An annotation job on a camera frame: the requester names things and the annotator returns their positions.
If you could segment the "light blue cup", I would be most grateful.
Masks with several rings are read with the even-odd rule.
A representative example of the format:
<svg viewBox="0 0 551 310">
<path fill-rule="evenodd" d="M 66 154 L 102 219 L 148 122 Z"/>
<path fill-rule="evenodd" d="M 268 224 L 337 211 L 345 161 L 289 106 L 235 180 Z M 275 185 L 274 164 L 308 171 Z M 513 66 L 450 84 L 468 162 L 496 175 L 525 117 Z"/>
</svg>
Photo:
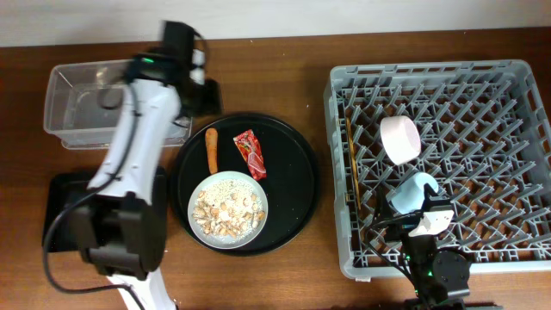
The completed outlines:
<svg viewBox="0 0 551 310">
<path fill-rule="evenodd" d="M 419 210 L 424 203 L 424 186 L 438 192 L 436 179 L 428 173 L 417 172 L 405 180 L 397 189 L 390 204 L 399 214 L 409 214 Z"/>
</svg>

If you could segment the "orange carrot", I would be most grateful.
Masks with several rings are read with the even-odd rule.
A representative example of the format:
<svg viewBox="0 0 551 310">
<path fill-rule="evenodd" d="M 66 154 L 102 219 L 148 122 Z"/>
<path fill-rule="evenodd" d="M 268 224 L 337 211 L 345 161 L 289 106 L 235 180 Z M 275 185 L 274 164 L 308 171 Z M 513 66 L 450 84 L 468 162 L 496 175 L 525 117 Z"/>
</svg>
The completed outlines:
<svg viewBox="0 0 551 310">
<path fill-rule="evenodd" d="M 207 150 L 207 164 L 211 175 L 218 172 L 218 132 L 210 127 L 205 132 L 205 145 Z"/>
</svg>

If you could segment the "red snack wrapper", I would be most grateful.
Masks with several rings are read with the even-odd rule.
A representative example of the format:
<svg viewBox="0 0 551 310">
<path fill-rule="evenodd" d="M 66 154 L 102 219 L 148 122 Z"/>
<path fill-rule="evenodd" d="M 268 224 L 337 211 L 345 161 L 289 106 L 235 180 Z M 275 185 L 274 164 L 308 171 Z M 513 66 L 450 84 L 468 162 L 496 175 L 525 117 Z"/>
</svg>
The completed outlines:
<svg viewBox="0 0 551 310">
<path fill-rule="evenodd" d="M 256 135 L 251 129 L 233 138 L 235 146 L 243 157 L 251 176 L 256 180 L 267 177 L 264 166 L 262 148 Z"/>
</svg>

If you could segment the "pink bowl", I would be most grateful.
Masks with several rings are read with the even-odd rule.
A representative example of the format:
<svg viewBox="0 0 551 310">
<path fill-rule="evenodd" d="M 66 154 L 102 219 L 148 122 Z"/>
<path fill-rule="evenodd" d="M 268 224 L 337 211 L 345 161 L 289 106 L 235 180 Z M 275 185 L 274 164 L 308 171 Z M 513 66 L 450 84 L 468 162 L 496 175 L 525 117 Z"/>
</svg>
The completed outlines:
<svg viewBox="0 0 551 310">
<path fill-rule="evenodd" d="M 407 116 L 391 116 L 381 120 L 383 148 L 396 164 L 405 164 L 421 153 L 421 139 L 413 120 Z"/>
</svg>

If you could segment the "wooden chopstick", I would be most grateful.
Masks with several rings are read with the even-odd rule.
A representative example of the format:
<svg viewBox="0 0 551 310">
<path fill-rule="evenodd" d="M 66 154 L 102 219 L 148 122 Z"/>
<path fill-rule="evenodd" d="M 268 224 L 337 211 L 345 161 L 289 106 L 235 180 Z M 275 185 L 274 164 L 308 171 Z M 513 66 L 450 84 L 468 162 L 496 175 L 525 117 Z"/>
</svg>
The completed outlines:
<svg viewBox="0 0 551 310">
<path fill-rule="evenodd" d="M 352 137 L 351 121 L 348 116 L 346 117 L 345 122 L 346 122 L 347 138 L 348 138 L 348 144 L 349 144 L 349 150 L 350 150 L 350 162 L 351 162 L 351 170 L 352 170 L 352 177 L 353 177 L 352 182 L 354 185 L 356 206 L 358 211 L 360 211 L 362 208 L 362 204 L 360 201 L 360 190 L 359 190 L 359 184 L 358 184 L 355 144 Z"/>
</svg>

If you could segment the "rice and nut leftovers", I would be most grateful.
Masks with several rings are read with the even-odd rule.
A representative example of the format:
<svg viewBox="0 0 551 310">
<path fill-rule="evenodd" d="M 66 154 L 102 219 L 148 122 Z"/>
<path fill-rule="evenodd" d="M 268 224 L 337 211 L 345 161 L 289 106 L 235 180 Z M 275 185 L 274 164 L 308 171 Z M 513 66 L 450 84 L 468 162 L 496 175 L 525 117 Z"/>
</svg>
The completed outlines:
<svg viewBox="0 0 551 310">
<path fill-rule="evenodd" d="M 192 219 L 211 237 L 243 239 L 267 218 L 259 192 L 251 183 L 226 179 L 201 189 L 194 201 Z"/>
</svg>

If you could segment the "grey plate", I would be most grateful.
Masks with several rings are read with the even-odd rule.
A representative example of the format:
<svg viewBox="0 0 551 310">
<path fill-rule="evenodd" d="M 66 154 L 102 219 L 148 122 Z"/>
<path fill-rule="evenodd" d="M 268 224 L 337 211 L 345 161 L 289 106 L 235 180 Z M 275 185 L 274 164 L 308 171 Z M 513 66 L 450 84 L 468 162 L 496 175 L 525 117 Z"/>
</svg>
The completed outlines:
<svg viewBox="0 0 551 310">
<path fill-rule="evenodd" d="M 224 171 L 201 181 L 189 199 L 192 232 L 217 250 L 250 244 L 263 230 L 269 214 L 262 186 L 241 172 Z"/>
</svg>

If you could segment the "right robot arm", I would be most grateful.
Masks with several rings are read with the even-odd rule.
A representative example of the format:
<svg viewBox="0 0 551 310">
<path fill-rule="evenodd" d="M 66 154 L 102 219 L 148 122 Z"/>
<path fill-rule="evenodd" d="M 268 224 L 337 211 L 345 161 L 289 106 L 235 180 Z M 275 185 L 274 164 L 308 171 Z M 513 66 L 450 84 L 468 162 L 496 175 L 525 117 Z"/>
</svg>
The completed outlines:
<svg viewBox="0 0 551 310">
<path fill-rule="evenodd" d="M 412 284 L 416 297 L 404 302 L 405 309 L 464 309 L 470 294 L 468 280 L 473 259 L 466 252 L 439 247 L 436 237 L 448 229 L 454 217 L 451 200 L 439 196 L 426 184 L 421 208 L 408 214 L 391 209 L 382 190 L 371 231 L 383 229 L 386 241 L 401 243 L 397 263 L 388 262 Z"/>
</svg>

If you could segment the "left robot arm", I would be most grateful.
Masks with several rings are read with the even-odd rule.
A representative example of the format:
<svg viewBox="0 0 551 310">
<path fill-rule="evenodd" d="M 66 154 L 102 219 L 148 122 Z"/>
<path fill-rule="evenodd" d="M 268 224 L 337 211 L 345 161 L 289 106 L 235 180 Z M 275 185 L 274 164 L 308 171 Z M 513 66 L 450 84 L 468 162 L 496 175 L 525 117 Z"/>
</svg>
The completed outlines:
<svg viewBox="0 0 551 310">
<path fill-rule="evenodd" d="M 108 278 L 129 309 L 173 309 L 160 264 L 167 205 L 153 199 L 165 136 L 183 117 L 217 115 L 220 87 L 204 77 L 206 49 L 197 30 L 164 24 L 160 44 L 133 56 L 121 80 L 121 114 L 114 138 L 86 194 L 66 207 L 47 237 L 66 222 L 84 262 Z"/>
</svg>

